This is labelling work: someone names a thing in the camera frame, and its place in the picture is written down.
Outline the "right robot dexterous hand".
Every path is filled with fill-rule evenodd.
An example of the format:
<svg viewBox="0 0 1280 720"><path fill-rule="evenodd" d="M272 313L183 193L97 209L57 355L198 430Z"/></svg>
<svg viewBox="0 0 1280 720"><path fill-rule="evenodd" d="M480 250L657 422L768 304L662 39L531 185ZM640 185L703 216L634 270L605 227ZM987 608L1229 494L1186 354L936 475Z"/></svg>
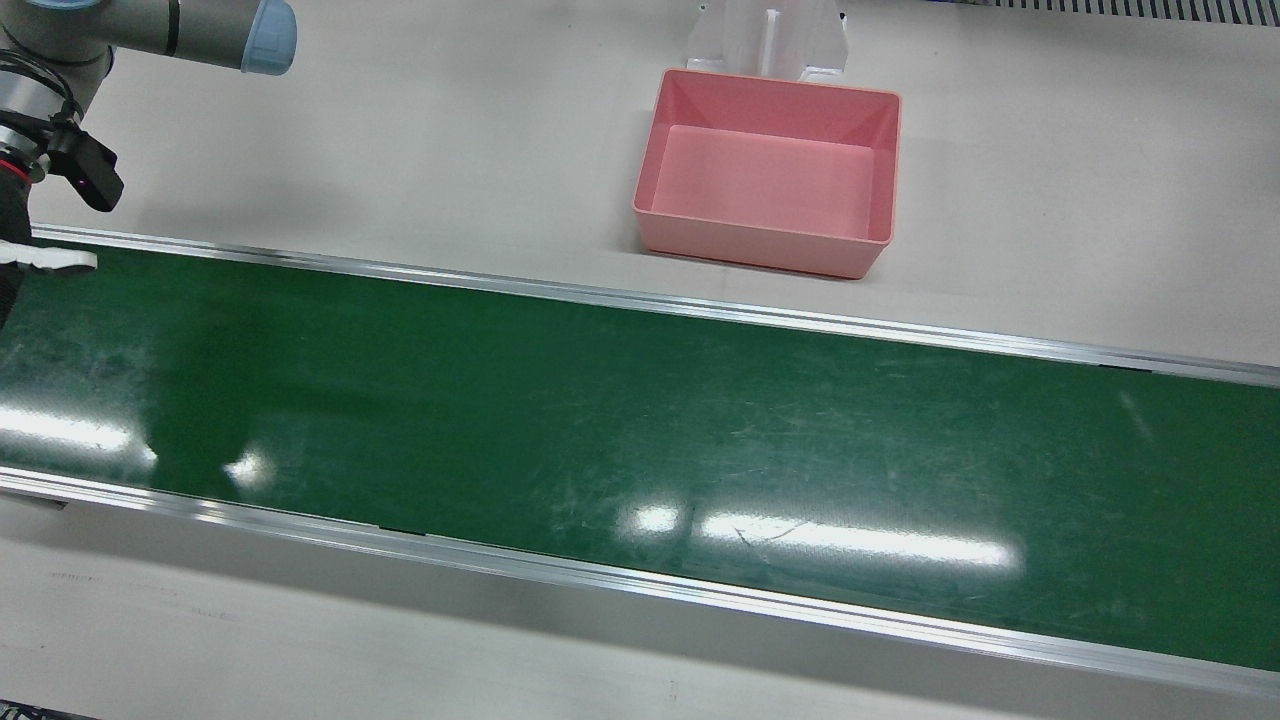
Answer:
<svg viewBox="0 0 1280 720"><path fill-rule="evenodd" d="M1 324L5 325L17 304L20 287L29 274L74 275L99 268L92 252L38 247L32 236L28 211L29 177L13 161L1 161Z"/></svg>

